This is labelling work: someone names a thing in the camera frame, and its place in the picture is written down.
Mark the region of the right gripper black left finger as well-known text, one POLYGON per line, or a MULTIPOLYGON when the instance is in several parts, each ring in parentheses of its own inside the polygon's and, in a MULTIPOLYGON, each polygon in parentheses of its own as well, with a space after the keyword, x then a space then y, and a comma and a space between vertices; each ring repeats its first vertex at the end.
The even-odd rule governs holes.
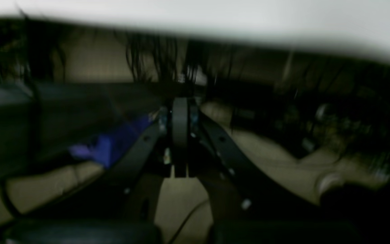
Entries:
POLYGON ((99 179, 71 196, 19 221, 5 233, 7 244, 161 244, 161 232, 147 220, 149 201, 130 206, 157 141, 169 131, 167 114, 147 127, 124 156, 99 179))

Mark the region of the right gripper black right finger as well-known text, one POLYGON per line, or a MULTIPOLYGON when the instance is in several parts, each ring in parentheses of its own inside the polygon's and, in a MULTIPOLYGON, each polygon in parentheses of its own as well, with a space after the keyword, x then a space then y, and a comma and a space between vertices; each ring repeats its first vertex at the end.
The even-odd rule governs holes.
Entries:
POLYGON ((208 244, 360 244, 345 221, 293 195, 257 168, 223 128, 202 115, 193 99, 173 101, 173 162, 178 176, 200 176, 202 167, 224 173, 242 197, 240 220, 215 220, 208 244))

